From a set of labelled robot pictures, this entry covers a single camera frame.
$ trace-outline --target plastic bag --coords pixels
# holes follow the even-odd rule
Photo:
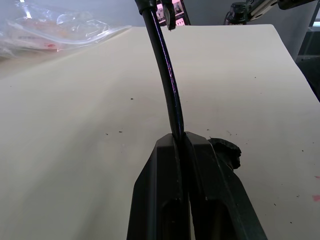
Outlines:
[[[130,26],[111,27],[89,12],[76,12],[34,3],[16,2],[19,17],[0,26],[0,56],[23,51],[66,50],[92,45],[122,33]]]

